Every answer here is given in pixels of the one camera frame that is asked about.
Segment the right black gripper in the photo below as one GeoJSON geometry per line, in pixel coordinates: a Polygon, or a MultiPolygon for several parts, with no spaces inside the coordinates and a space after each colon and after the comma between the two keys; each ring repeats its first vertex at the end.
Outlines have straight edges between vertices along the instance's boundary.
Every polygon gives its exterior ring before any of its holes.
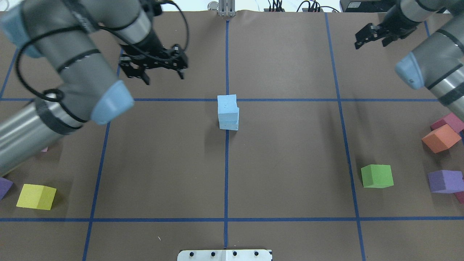
{"type": "Polygon", "coordinates": [[[355,49],[358,50],[366,43],[382,40],[382,45],[386,47],[393,41],[399,39],[403,40],[406,37],[408,37],[408,33],[399,35],[390,32],[388,29],[381,25],[373,25],[373,23],[368,23],[355,34],[356,41],[354,45],[355,49]]]}

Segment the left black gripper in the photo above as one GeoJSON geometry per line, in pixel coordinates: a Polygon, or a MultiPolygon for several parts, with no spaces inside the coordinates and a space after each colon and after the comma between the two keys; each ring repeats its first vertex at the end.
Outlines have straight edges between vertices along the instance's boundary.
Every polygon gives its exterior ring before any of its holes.
{"type": "Polygon", "coordinates": [[[150,77],[146,70],[164,68],[174,70],[181,80],[185,79],[185,70],[188,68],[188,58],[185,50],[179,44],[173,45],[170,49],[162,47],[158,53],[146,56],[139,53],[123,53],[119,58],[119,66],[129,79],[140,79],[146,85],[150,84],[150,77]]]}

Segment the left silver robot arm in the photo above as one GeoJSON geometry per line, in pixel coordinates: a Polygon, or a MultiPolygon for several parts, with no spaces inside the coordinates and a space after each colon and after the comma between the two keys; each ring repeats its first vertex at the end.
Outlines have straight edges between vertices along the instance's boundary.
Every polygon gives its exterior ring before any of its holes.
{"type": "Polygon", "coordinates": [[[1,17],[1,30],[18,48],[14,69],[34,99],[1,123],[1,176],[17,168],[88,121],[103,125],[134,106],[90,35],[111,33],[123,50],[119,66],[128,78],[150,83],[146,70],[165,68],[184,79],[190,31],[184,13],[186,43],[167,49],[153,29],[161,5],[172,0],[25,0],[1,17]],[[20,71],[21,58],[46,58],[63,83],[37,91],[20,71]]]}

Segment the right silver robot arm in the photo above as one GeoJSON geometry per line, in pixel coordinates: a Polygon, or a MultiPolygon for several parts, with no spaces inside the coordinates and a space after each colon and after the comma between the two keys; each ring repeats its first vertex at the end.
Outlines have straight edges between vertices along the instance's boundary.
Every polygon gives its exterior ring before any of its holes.
{"type": "Polygon", "coordinates": [[[462,0],[398,0],[380,24],[369,23],[355,34],[355,48],[379,39],[383,46],[405,39],[441,9],[448,10],[452,18],[401,59],[395,71],[412,89],[427,88],[443,106],[463,120],[462,0]]]}

